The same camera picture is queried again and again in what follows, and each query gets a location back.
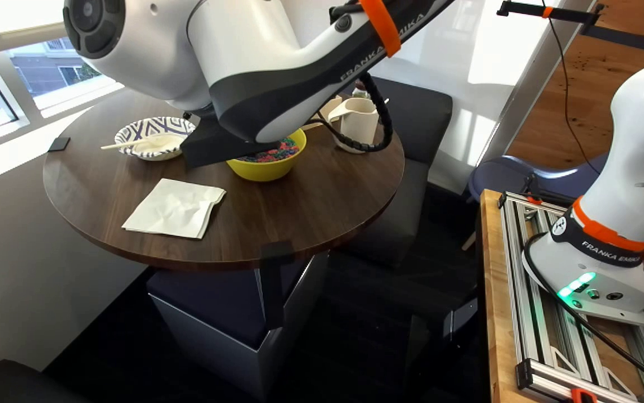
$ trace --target white robot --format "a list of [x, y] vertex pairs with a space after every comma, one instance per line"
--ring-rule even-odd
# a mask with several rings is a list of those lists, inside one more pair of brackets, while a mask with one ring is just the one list
[[[406, 41], [452, 0], [355, 0], [299, 46], [280, 0], [65, 0], [73, 46], [98, 72], [187, 110], [213, 103], [241, 142], [273, 143], [384, 55], [362, 5], [390, 7]], [[613, 99], [601, 177], [525, 268], [590, 316], [644, 324], [644, 70]]]
[[644, 324], [644, 70], [618, 90], [610, 115], [600, 178], [525, 246], [524, 266], [584, 314]]

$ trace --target folded napkin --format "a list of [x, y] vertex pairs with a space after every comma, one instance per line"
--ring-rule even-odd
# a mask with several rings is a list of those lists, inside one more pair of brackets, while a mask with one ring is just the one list
[[122, 222], [122, 228], [201, 240], [223, 195], [223, 187], [160, 178]]

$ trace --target green light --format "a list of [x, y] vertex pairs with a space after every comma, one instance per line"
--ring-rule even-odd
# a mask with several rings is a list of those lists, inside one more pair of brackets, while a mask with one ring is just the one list
[[580, 275], [576, 279], [573, 279], [567, 287], [564, 287], [564, 288], [558, 292], [558, 297], [567, 297], [567, 295], [571, 295], [573, 292], [576, 292], [580, 287], [592, 281], [592, 278], [594, 278], [594, 274], [584, 274], [584, 275]]

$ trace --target yellow bowl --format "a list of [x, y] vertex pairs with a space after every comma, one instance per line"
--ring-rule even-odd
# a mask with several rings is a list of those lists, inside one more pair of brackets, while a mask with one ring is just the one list
[[289, 174], [294, 166], [294, 158], [303, 152], [306, 147], [306, 134], [303, 129], [294, 129], [290, 134], [297, 152], [289, 154], [284, 158], [274, 158], [274, 161], [249, 161], [249, 158], [227, 158], [231, 170], [249, 182], [274, 182], [284, 174]]

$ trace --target dark carpet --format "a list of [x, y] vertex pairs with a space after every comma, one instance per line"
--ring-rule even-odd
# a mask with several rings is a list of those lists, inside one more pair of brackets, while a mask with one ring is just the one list
[[[452, 307], [477, 294], [480, 255], [460, 250], [474, 228], [474, 215], [477, 205], [463, 197], [429, 191], [417, 241], [398, 274], [331, 252], [324, 292], [268, 401], [410, 401], [402, 398], [410, 395], [410, 363], [426, 342], [413, 335], [413, 322], [432, 330]], [[148, 275], [144, 274], [97, 318], [45, 373], [101, 403], [254, 401], [178, 351], [145, 295]], [[460, 377], [464, 381], [453, 381], [449, 391], [443, 377], [429, 391], [413, 397], [452, 401], [455, 395], [459, 401], [470, 401], [463, 395], [478, 390], [478, 382], [486, 384], [483, 364], [467, 364], [486, 363], [483, 330], [477, 334], [474, 351], [459, 361], [455, 377], [467, 371]]]

